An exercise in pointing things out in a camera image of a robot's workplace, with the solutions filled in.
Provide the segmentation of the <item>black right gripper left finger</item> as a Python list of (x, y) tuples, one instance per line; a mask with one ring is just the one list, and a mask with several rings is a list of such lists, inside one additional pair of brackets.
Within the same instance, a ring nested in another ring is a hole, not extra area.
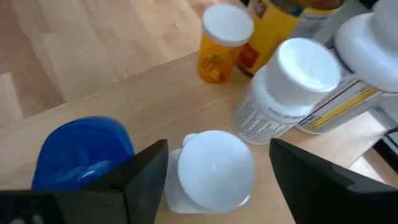
[(0, 224), (154, 224), (168, 161), (160, 139), (76, 190), (0, 190)]

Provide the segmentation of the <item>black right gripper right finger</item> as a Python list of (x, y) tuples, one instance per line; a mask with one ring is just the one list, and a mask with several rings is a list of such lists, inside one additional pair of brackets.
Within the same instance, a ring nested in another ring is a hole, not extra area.
[(281, 139), (269, 157), (296, 224), (398, 224), (398, 189)]

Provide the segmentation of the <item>blue cap bottle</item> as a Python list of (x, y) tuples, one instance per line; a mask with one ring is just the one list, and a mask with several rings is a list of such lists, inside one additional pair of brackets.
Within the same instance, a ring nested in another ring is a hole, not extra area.
[(44, 141), (31, 189), (78, 189), (133, 156), (129, 134), (118, 120), (78, 118), (58, 127)]

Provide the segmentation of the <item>white bottle white cap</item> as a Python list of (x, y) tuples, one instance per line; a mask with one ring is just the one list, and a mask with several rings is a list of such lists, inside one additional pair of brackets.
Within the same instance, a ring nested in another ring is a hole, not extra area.
[(221, 130), (191, 133), (170, 151), (165, 198), (175, 213), (226, 213), (254, 189), (255, 162), (245, 143)]
[(240, 138), (265, 145), (307, 117), (341, 80), (335, 56), (321, 43), (281, 43), (253, 76), (234, 117)]

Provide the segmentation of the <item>large white bottle yellow label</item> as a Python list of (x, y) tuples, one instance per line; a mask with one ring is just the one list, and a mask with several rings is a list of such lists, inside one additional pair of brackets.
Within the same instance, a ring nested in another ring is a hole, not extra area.
[(378, 0), (372, 12), (348, 19), (329, 49), (342, 78), (296, 125), (312, 134), (329, 132), (398, 96), (398, 0)]

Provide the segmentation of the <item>amber bottle yellow cap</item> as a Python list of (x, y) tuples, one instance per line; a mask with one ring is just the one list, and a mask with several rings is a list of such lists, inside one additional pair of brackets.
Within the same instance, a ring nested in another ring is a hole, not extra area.
[(250, 0), (254, 32), (239, 55), (238, 67), (253, 76), (283, 41), (312, 39), (342, 8), (345, 0)]

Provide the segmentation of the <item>wide orange vial white cap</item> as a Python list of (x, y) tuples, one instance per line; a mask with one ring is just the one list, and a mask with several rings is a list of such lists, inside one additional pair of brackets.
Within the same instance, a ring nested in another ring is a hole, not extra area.
[(201, 27), (197, 72), (207, 83), (224, 83), (251, 38), (254, 23), (240, 7), (223, 3), (204, 11)]

